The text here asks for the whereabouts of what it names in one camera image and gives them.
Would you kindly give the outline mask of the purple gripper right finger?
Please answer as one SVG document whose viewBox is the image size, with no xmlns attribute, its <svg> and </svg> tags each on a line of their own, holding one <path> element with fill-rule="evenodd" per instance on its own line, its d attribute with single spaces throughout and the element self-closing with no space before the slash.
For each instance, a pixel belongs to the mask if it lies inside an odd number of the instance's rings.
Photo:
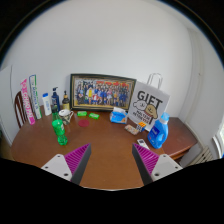
<svg viewBox="0 0 224 224">
<path fill-rule="evenodd" d="M 132 154 L 144 185 L 148 185 L 182 169 L 167 154 L 158 155 L 138 144 L 132 145 Z"/>
</svg>

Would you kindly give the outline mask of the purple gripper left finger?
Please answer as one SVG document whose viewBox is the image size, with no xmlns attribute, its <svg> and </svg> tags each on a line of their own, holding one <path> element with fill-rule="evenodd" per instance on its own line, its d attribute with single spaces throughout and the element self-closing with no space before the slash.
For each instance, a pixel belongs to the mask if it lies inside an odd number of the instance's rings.
<svg viewBox="0 0 224 224">
<path fill-rule="evenodd" d="M 42 169 L 79 185 L 91 155 L 91 145 L 81 146 L 66 155 L 56 154 Z"/>
</svg>

